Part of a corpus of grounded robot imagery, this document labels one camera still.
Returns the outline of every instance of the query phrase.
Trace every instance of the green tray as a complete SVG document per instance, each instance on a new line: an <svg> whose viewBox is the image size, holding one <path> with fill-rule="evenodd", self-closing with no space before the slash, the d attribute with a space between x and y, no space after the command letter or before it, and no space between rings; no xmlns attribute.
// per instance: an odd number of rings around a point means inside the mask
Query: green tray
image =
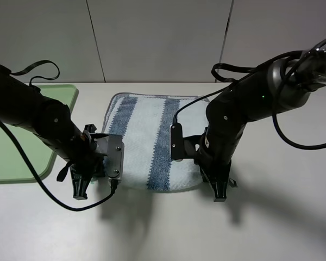
<svg viewBox="0 0 326 261"><path fill-rule="evenodd" d="M42 85L41 93L67 104L72 111L78 90L74 85ZM45 178L51 171L56 154L42 143L34 134L22 128L8 126L20 142L36 172ZM24 163L16 147L0 129L0 183L33 182L33 175Z"/></svg>

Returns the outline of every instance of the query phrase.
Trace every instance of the towel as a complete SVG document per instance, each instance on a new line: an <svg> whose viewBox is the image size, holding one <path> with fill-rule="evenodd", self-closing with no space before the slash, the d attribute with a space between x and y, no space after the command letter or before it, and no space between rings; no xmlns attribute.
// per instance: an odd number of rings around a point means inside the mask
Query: towel
<svg viewBox="0 0 326 261"><path fill-rule="evenodd" d="M192 159L170 160L170 125L174 113L197 96L162 96L121 93L110 102L103 133L123 135L122 185L155 191L185 190L202 182ZM202 134L208 121L208 100L187 107L178 115L183 135Z"/></svg>

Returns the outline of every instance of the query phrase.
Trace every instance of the blue stripe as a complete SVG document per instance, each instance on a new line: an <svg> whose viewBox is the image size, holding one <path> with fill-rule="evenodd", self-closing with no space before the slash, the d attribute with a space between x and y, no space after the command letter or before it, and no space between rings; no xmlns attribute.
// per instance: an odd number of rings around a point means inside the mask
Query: blue stripe
<svg viewBox="0 0 326 261"><path fill-rule="evenodd" d="M109 128L109 134L125 135L127 131L127 125L130 120L133 110L137 102L137 97L125 97L116 115L114 116L111 126Z"/></svg>
<svg viewBox="0 0 326 261"><path fill-rule="evenodd" d="M150 174L146 184L149 190L169 190L170 160L170 125L174 113L180 107L180 100L166 99L157 142L154 146L154 155L151 163Z"/></svg>

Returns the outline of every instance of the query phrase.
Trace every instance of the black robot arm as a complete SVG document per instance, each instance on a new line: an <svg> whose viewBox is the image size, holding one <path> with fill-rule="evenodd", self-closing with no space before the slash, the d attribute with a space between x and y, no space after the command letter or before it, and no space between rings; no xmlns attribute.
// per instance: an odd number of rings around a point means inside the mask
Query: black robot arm
<svg viewBox="0 0 326 261"><path fill-rule="evenodd" d="M239 81L220 77L232 83L207 106L209 125L202 135L183 138L182 126L174 118L171 159L194 159L200 166L203 180L209 182L214 192L214 201L223 202L227 198L231 158L246 124L270 116L276 118L277 113L299 108L307 102L312 91L326 86L326 48L321 49L324 45L326 39L307 53L290 52L282 55L286 59L274 58L253 69L238 67L251 71ZM220 64L212 71L216 79L218 67Z"/></svg>
<svg viewBox="0 0 326 261"><path fill-rule="evenodd" d="M11 75L0 65L0 121L32 132L67 161L57 181L63 181L70 168L74 198L87 199L92 177L121 179L124 146L120 135L95 133L94 125L86 125L81 132L72 122L67 105ZM110 158L105 167L104 157Z"/></svg>

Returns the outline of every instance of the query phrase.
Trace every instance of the table surface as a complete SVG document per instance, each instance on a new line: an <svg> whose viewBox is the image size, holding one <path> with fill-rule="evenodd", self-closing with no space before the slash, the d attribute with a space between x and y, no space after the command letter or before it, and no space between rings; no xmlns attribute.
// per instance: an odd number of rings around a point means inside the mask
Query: table surface
<svg viewBox="0 0 326 261"><path fill-rule="evenodd" d="M75 84L72 120L101 129L118 92L203 95L223 84ZM326 88L307 105L280 115L288 137L326 141ZM44 180L65 203L80 207L103 198L106 181L90 185L87 201L72 198L71 182L55 181L65 165L57 157ZM103 205L64 210L36 183L0 185L0 260L326 260L326 149L285 144L271 119L248 124L233 156L226 203L213 203L207 184L173 194L119 187Z"/></svg>

